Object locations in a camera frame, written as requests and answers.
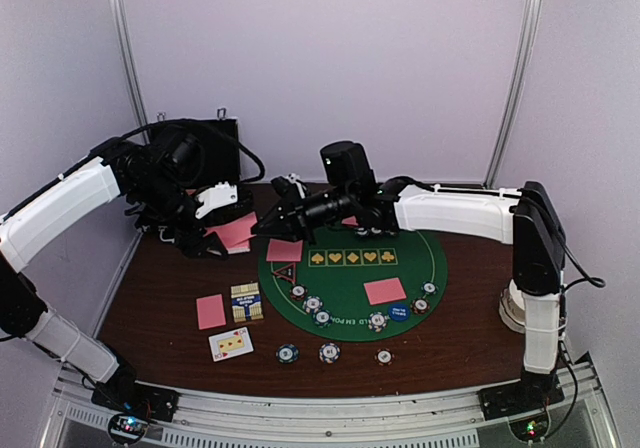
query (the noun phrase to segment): yellow card symbol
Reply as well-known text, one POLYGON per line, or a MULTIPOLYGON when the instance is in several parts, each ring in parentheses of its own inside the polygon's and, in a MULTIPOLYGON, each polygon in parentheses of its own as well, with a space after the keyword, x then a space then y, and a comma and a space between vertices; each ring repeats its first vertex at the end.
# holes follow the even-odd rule
POLYGON ((384 253, 382 253, 382 256, 380 258, 382 258, 382 261, 386 261, 387 263, 390 263, 396 259, 396 257, 390 251, 385 251, 384 253))
POLYGON ((218 346, 220 347, 220 353, 222 356, 226 356, 231 351, 244 348, 244 340, 242 339, 242 336, 236 332, 231 338, 220 340, 218 342, 218 346))

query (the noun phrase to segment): green poker mat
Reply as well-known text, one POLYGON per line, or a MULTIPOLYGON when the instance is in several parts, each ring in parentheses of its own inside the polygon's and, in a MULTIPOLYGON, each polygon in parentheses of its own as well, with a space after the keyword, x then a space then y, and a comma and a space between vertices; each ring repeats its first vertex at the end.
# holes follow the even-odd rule
POLYGON ((289 296, 292 284, 273 272, 290 263, 266 261, 266 248, 260 254, 260 286, 271 304, 297 327, 335 341, 376 341, 404 333, 429 317, 442 300, 447 284, 447 260, 438 240, 426 231, 401 231, 398 236, 359 238, 352 230, 321 228, 315 231, 317 244, 304 244, 302 261, 296 264, 297 284, 307 287, 308 296, 323 301, 323 309, 332 315, 332 323, 320 328, 313 316, 304 312, 302 301, 289 296), (400 278, 406 298, 391 303, 370 305, 364 283, 400 278), (422 284, 434 283, 435 295, 425 296, 422 284), (393 321, 389 306, 403 303, 410 307, 416 298, 430 305, 424 315, 410 312, 409 319, 393 321), (369 315, 382 312, 387 327, 380 333, 368 328, 369 315))

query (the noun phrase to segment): white wall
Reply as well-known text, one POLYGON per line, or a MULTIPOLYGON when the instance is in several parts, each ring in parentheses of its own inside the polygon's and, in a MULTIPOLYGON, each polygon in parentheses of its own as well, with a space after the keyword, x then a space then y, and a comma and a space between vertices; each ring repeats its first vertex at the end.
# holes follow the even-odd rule
POLYGON ((569 294, 624 446, 640 419, 640 0, 543 0, 500 185, 543 182, 570 247, 606 290, 569 294))
MULTIPOLYGON (((108 0, 0 0, 0 213, 135 126, 108 0)), ((81 329, 95 326, 134 231, 114 203, 39 254, 27 275, 81 329)), ((0 345, 0 444, 36 446, 59 365, 0 345)))
POLYGON ((481 181, 524 0, 125 0, 150 120, 219 106, 268 175, 324 180, 362 142, 379 178, 481 181))

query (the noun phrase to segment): brown wooden tabletop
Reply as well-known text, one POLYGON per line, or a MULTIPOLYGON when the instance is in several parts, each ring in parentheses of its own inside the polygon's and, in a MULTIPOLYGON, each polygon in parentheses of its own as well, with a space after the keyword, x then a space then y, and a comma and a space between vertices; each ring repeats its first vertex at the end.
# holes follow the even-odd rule
MULTIPOLYGON (((256 209, 275 197, 256 186, 256 209)), ((274 397, 353 397, 450 390, 515 379, 524 337, 498 316, 501 290, 510 279, 511 247, 482 238, 436 234, 447 256, 449 281, 442 302, 410 331, 373 343, 339 343, 337 363, 318 360, 326 341, 284 319, 263 296, 265 319, 249 323, 254 353, 214 363, 208 337, 235 328, 229 287, 258 281, 258 257, 192 260, 145 235, 106 318, 100 339, 137 369, 139 379, 192 390, 274 397), (196 298, 221 293, 227 325, 198 330, 196 298), (276 349, 292 343, 300 359, 278 363, 276 349), (378 366, 379 348, 395 354, 378 366)))

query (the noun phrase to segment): deck of cards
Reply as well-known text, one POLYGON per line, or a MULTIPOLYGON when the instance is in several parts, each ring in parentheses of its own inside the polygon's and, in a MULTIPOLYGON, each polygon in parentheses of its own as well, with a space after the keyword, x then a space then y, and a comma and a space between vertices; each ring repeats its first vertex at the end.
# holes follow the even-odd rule
POLYGON ((227 331, 209 337, 213 361, 228 360, 253 351, 253 344, 247 328, 227 331))

